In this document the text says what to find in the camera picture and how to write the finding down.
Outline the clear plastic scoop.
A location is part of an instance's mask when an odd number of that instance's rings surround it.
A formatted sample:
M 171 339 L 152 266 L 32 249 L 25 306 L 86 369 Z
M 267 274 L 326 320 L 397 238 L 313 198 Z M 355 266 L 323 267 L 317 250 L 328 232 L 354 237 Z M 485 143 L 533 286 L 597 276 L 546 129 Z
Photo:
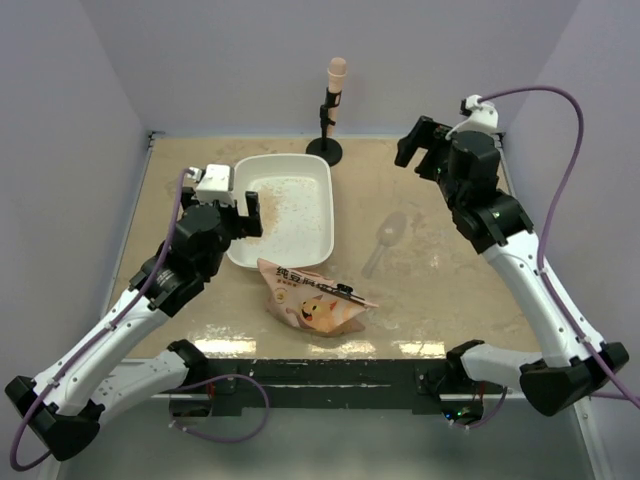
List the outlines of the clear plastic scoop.
M 389 214 L 376 233 L 376 246 L 361 270 L 365 278 L 370 278 L 385 251 L 401 240 L 407 225 L 407 216 L 401 211 Z

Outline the pink cat litter bag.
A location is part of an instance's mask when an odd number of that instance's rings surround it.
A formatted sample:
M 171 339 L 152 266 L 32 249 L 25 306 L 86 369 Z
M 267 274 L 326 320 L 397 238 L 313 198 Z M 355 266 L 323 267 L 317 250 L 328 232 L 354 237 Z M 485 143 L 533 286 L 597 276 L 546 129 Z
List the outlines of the pink cat litter bag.
M 285 268 L 262 258 L 257 266 L 270 289 L 267 311 L 292 328 L 324 337 L 361 332 L 365 327 L 358 316 L 377 308 L 368 300 L 360 304 L 332 295 L 329 287 L 338 282 L 314 272 Z

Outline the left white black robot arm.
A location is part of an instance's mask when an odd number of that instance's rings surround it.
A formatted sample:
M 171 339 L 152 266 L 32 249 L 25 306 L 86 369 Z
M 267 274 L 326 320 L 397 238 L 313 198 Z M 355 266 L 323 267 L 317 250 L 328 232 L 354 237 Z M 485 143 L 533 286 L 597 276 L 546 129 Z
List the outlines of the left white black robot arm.
M 205 355 L 178 340 L 135 369 L 118 372 L 129 352 L 174 317 L 218 273 L 235 240 L 263 233 L 259 196 L 245 195 L 247 215 L 236 202 L 200 201 L 191 188 L 173 205 L 165 240 L 131 279 L 109 312 L 54 365 L 35 377 L 17 376 L 5 394 L 21 416 L 9 459 L 16 471 L 27 430 L 45 446 L 45 456 L 73 458 L 113 417 L 162 392 L 196 392 L 209 384 Z

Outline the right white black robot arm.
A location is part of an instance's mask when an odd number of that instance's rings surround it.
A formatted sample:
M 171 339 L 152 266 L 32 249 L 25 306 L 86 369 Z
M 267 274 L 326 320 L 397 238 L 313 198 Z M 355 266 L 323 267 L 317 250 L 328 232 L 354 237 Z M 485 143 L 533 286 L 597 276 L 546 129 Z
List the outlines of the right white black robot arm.
M 422 116 L 398 141 L 396 165 L 407 166 L 420 148 L 426 153 L 416 174 L 438 185 L 456 229 L 506 284 L 540 347 L 527 353 L 468 341 L 447 354 L 448 386 L 459 393 L 479 382 L 518 389 L 545 416 L 595 394 L 629 354 L 590 325 L 540 255 L 532 221 L 497 186 L 501 152 L 494 139 L 479 131 L 455 133 Z

